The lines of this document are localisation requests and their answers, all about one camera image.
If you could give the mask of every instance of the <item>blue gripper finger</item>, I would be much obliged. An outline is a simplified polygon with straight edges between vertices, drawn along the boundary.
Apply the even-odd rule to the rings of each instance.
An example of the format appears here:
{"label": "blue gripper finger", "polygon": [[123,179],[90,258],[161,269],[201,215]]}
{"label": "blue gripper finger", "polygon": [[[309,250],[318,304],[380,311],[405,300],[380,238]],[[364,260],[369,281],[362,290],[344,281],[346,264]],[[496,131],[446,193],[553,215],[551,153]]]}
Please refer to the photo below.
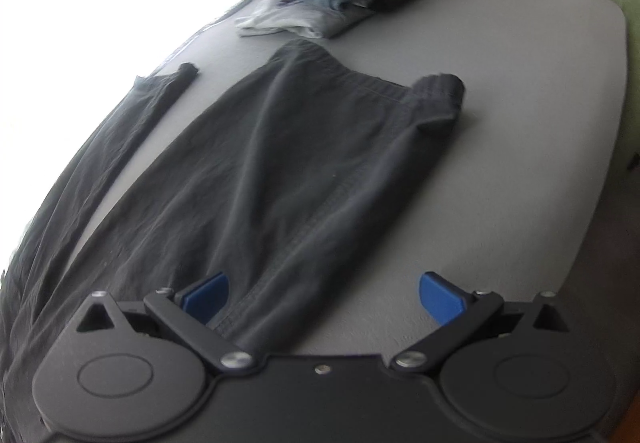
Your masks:
{"label": "blue gripper finger", "polygon": [[224,273],[198,281],[183,290],[178,305],[202,324],[220,311],[229,297],[229,279]]}
{"label": "blue gripper finger", "polygon": [[442,325],[465,312],[473,296],[433,271],[420,276],[420,302],[427,312]]}

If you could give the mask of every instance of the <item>gray fabric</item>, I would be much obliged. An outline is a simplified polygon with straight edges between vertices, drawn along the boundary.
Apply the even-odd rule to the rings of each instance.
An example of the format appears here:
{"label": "gray fabric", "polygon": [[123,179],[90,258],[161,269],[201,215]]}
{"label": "gray fabric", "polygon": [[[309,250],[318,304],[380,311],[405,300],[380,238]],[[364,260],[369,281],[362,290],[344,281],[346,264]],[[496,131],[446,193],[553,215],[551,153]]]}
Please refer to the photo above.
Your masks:
{"label": "gray fabric", "polygon": [[238,35],[267,35],[293,32],[307,38],[330,38],[352,24],[372,16],[359,6],[342,12],[294,0],[260,0],[253,13],[236,19]]}
{"label": "gray fabric", "polygon": [[[240,38],[228,19],[168,62],[161,73],[193,62],[201,75],[124,168],[79,245],[180,131],[291,37]],[[427,270],[509,300],[558,289],[620,119],[619,8],[608,0],[415,0],[320,44],[354,70],[399,84],[456,73],[467,93],[452,149],[411,210],[293,349],[388,357],[420,339],[436,327],[417,294]]]}

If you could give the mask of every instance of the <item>screw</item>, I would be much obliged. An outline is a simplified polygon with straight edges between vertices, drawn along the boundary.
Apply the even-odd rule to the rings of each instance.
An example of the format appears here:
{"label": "screw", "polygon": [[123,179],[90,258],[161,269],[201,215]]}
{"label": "screw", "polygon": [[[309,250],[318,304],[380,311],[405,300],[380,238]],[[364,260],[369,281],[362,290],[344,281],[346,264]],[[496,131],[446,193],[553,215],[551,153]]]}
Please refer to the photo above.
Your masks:
{"label": "screw", "polygon": [[326,363],[319,363],[314,367],[314,370],[319,375],[328,375],[329,373],[331,373],[331,366],[327,365]]}
{"label": "screw", "polygon": [[246,369],[254,365],[254,357],[244,351],[233,351],[224,355],[220,363],[227,369]]}
{"label": "screw", "polygon": [[420,367],[427,361],[427,356],[420,351],[405,351],[404,353],[400,353],[396,357],[396,363],[400,367],[405,367],[407,369],[412,369],[414,367]]}

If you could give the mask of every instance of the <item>gray table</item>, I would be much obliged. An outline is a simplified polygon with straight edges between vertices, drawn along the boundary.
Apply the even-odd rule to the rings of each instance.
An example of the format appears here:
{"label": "gray table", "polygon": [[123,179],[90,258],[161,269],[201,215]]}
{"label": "gray table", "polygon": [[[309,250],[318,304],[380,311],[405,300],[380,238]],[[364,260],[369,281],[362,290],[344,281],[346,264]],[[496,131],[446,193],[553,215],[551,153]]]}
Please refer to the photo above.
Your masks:
{"label": "gray table", "polygon": [[[291,38],[239,38],[231,17],[170,60],[163,72],[188,61],[201,75],[130,160],[79,246],[191,120]],[[319,42],[347,67],[396,83],[454,73],[466,97],[456,139],[411,210],[294,350],[388,357],[425,336],[436,327],[417,295],[428,270],[510,300],[558,289],[616,137],[621,11],[608,0],[417,0]]]}

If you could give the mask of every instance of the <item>green fabric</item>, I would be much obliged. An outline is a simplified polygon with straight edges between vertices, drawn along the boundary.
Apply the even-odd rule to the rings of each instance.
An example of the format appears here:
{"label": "green fabric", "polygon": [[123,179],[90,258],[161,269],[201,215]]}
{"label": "green fabric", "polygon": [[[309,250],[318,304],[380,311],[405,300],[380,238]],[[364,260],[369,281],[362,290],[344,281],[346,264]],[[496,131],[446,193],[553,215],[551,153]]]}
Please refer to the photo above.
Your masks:
{"label": "green fabric", "polygon": [[618,141],[609,167],[609,181],[626,174],[626,165],[640,152],[640,0],[612,0],[625,14],[628,80]]}

